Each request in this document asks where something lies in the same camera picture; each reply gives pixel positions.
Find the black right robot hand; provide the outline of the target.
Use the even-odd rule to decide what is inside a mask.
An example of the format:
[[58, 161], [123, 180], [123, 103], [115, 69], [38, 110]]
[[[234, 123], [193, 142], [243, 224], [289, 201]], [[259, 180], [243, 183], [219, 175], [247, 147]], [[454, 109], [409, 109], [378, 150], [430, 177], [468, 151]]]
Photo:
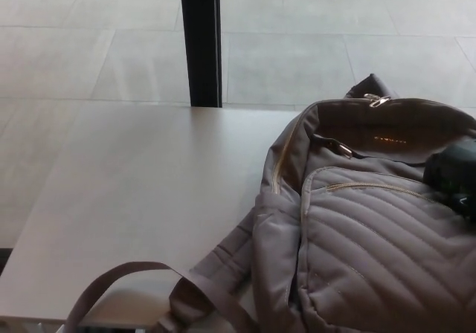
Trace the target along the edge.
[[425, 162], [423, 183], [475, 232], [475, 141], [462, 140], [431, 155]]

